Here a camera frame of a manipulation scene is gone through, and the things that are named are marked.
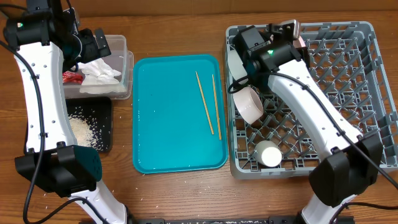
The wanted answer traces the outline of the small pink plate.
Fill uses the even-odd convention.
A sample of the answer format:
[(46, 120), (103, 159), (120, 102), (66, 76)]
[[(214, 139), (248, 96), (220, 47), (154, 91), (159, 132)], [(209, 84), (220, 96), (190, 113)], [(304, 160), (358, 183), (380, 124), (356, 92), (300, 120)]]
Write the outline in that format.
[(248, 124), (257, 121), (264, 113), (262, 102), (251, 87), (233, 93), (233, 100), (239, 114)]

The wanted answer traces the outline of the wooden chopstick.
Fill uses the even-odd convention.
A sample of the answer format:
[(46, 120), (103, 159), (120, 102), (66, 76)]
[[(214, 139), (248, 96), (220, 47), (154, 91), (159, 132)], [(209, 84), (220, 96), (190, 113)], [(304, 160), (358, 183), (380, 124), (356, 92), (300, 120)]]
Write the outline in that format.
[(213, 74), (212, 74), (212, 83), (213, 83), (213, 95), (214, 95), (214, 101), (215, 101), (216, 121), (217, 121), (217, 127), (218, 127), (218, 137), (219, 137), (219, 140), (222, 140), (220, 116), (219, 116), (219, 110), (218, 110), (218, 99), (217, 99), (217, 94), (216, 94), (215, 77)]
[(208, 124), (209, 124), (209, 127), (210, 127), (210, 131), (211, 131), (211, 134), (214, 135), (213, 125), (211, 123), (211, 118), (210, 118), (210, 115), (209, 115), (209, 112), (208, 112), (208, 107), (207, 107), (205, 96), (204, 96), (204, 93), (203, 93), (203, 88), (201, 86), (201, 81), (200, 81), (200, 78), (198, 76), (198, 72), (197, 71), (195, 71), (195, 75), (196, 75), (196, 78), (197, 78), (197, 83), (198, 83), (198, 87), (199, 87), (199, 90), (200, 90), (200, 94), (201, 94), (203, 106), (204, 106), (204, 109), (205, 109), (206, 117), (207, 117), (207, 120), (208, 120)]

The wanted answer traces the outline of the small white bowl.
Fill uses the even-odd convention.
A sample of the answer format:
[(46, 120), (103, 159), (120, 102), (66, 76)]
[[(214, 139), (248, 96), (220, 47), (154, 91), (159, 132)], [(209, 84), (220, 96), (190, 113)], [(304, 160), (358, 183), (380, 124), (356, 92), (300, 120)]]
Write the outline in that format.
[(246, 85), (248, 81), (248, 73), (243, 66), (243, 62), (236, 50), (228, 53), (228, 69), (233, 78), (232, 84), (241, 86)]

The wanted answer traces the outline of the large white plate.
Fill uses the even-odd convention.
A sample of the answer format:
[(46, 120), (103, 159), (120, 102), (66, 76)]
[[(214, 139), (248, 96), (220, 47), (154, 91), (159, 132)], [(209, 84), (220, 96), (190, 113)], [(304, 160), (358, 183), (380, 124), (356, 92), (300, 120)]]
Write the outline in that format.
[(297, 20), (294, 20), (294, 41), (293, 46), (295, 48), (303, 48), (306, 47), (303, 38), (300, 36), (300, 23)]

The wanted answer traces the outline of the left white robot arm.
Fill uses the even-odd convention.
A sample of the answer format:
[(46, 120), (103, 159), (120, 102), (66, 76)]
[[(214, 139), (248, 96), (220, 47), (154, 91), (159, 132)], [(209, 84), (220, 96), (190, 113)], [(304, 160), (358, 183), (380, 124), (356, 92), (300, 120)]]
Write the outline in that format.
[(95, 223), (134, 223), (102, 180), (98, 151), (79, 146), (70, 126), (62, 75), (109, 56), (101, 29), (79, 29), (73, 8), (59, 0), (27, 1), (23, 13), (8, 19), (1, 45), (19, 66), (27, 108), (25, 153), (16, 171), (48, 193), (77, 203)]

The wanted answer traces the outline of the white paper cup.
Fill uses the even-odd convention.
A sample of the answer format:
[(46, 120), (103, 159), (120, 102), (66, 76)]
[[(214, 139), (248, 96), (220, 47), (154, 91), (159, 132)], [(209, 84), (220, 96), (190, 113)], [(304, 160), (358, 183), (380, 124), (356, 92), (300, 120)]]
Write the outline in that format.
[(276, 167), (282, 161), (282, 153), (279, 147), (272, 141), (261, 141), (256, 144), (255, 160), (267, 167)]

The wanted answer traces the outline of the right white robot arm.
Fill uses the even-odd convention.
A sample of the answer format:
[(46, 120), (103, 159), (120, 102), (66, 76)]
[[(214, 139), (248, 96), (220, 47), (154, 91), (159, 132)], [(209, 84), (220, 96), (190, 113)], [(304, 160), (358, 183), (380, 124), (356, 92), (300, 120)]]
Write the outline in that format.
[(320, 158), (309, 175), (313, 197), (293, 223), (337, 223), (354, 198), (374, 184), (381, 168), (382, 142), (365, 136), (333, 106), (310, 76), (310, 59), (295, 20), (262, 31), (243, 28), (231, 40), (228, 92), (242, 119), (256, 122), (264, 112), (260, 93), (279, 96), (309, 135)]

